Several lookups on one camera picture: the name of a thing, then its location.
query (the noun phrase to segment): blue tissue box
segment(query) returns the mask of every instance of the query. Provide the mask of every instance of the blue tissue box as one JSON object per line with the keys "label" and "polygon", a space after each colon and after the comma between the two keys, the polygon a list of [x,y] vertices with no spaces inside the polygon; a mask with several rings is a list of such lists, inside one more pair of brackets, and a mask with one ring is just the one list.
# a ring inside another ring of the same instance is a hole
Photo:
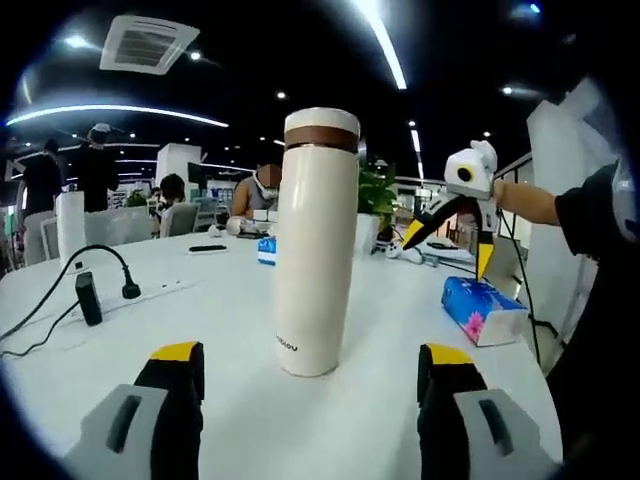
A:
{"label": "blue tissue box", "polygon": [[276,237],[265,237],[258,240],[258,262],[265,265],[276,264]]}
{"label": "blue tissue box", "polygon": [[524,306],[473,278],[447,278],[442,305],[478,346],[515,342],[528,318]]}

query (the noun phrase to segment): brown band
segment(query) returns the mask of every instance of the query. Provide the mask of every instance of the brown band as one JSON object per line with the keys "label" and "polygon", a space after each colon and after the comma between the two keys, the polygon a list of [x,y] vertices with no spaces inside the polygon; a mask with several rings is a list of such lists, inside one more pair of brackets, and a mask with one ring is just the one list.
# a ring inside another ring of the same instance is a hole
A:
{"label": "brown band", "polygon": [[311,125],[292,128],[284,132],[284,144],[285,150],[303,145],[322,145],[356,153],[358,151],[358,136],[342,128]]}

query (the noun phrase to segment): pink flower print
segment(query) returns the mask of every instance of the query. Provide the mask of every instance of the pink flower print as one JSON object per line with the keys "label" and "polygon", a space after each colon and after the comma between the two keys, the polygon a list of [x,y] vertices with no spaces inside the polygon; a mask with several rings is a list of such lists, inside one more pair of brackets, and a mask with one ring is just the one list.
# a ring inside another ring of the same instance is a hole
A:
{"label": "pink flower print", "polygon": [[480,332],[484,326],[484,318],[480,312],[473,312],[467,320],[467,324],[463,327],[469,338],[477,342],[480,338]]}

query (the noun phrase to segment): gray tank top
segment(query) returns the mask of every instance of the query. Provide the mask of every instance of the gray tank top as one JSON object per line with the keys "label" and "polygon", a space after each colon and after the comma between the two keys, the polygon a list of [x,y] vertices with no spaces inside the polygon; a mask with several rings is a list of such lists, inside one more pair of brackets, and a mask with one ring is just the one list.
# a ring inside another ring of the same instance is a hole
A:
{"label": "gray tank top", "polygon": [[277,200],[265,200],[262,198],[262,192],[260,187],[256,184],[253,177],[249,177],[245,180],[249,187],[249,208],[251,210],[269,210],[272,207],[275,208]]}

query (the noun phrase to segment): white bottle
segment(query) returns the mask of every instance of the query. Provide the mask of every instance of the white bottle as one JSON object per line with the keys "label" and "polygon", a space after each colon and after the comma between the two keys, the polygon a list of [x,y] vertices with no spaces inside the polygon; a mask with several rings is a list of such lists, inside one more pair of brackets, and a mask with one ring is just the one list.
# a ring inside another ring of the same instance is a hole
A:
{"label": "white bottle", "polygon": [[338,366],[358,203],[358,119],[329,108],[285,120],[274,315],[277,356],[293,375]]}
{"label": "white bottle", "polygon": [[[62,192],[56,198],[56,218],[60,265],[64,268],[69,258],[87,245],[84,227],[84,192]],[[69,265],[67,274],[86,270],[88,260],[88,253],[76,257]]]}

